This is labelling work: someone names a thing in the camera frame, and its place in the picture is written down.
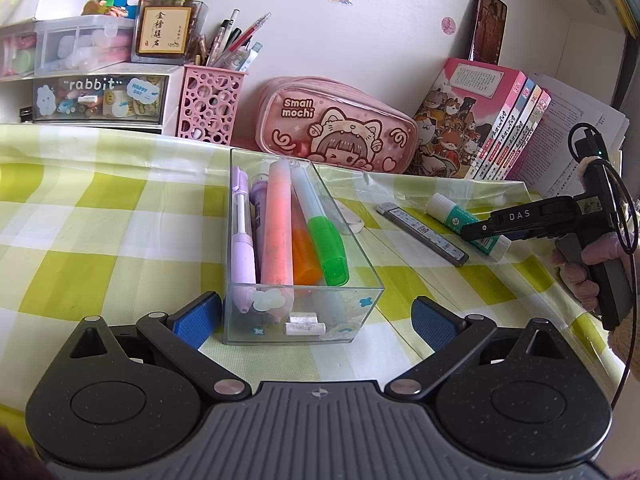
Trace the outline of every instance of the purple pen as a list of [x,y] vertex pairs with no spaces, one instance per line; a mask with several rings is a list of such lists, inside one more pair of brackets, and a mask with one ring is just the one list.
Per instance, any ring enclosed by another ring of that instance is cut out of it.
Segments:
[[[234,166],[232,169],[232,234],[231,234],[231,280],[233,283],[255,285],[254,243],[251,239],[251,217],[249,213],[249,187],[246,173]],[[235,286],[234,303],[242,312],[248,312],[253,303],[253,287]]]
[[258,269],[262,265],[262,250],[264,249],[264,223],[267,213],[267,182],[269,177],[265,173],[259,173],[252,180],[249,199],[254,205],[255,211],[255,256],[258,261]]

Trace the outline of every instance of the pink pencil case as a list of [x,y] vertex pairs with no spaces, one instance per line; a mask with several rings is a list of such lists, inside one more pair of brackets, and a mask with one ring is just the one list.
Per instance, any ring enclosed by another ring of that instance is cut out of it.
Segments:
[[277,77],[260,92],[255,140],[275,155],[404,173],[415,121],[358,89],[321,77]]

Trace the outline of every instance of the tablecloth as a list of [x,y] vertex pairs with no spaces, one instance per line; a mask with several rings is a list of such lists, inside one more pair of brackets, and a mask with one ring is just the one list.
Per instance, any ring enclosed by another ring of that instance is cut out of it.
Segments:
[[[149,134],[71,126],[0,126],[0,424],[28,442],[22,411],[84,316],[109,324],[173,313],[225,290],[229,149]],[[357,239],[385,285],[350,344],[225,346],[200,351],[249,381],[391,378],[431,353],[410,307],[426,295],[502,326],[553,320],[604,391],[619,363],[605,333],[545,267],[548,240],[512,244],[500,262],[423,213],[440,192],[484,217],[530,202],[522,183],[474,182],[318,166],[331,194],[365,222]],[[396,202],[469,253],[457,269],[375,212]]]

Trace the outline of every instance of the green highlighter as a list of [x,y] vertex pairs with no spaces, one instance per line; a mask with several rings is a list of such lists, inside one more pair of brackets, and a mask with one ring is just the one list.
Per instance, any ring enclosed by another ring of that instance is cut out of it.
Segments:
[[349,266],[338,229],[326,217],[316,190],[304,168],[291,167],[291,183],[300,202],[302,214],[305,216],[306,228],[318,255],[326,284],[344,285],[349,281]]

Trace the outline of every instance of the pen holder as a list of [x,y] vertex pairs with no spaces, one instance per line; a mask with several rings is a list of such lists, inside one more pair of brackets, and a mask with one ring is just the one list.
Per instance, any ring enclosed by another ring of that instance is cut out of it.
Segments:
[[186,65],[178,137],[229,145],[245,74]]
[[[308,160],[237,149],[230,152],[230,165],[244,170],[250,182],[258,174],[269,173],[270,164],[283,158],[305,168],[327,218],[335,225],[342,239],[349,267],[349,281],[343,286],[233,282],[230,271],[231,233],[232,226],[238,219],[236,208],[229,207],[224,341],[234,345],[351,342],[375,307],[384,286],[356,236],[344,221],[316,168]],[[231,204],[231,180],[229,184]],[[250,298],[251,307],[248,312],[243,313],[236,301],[246,301],[247,298]],[[305,333],[306,319],[317,319],[316,325],[323,325],[324,333]],[[294,326],[287,327],[286,324],[291,322]]]

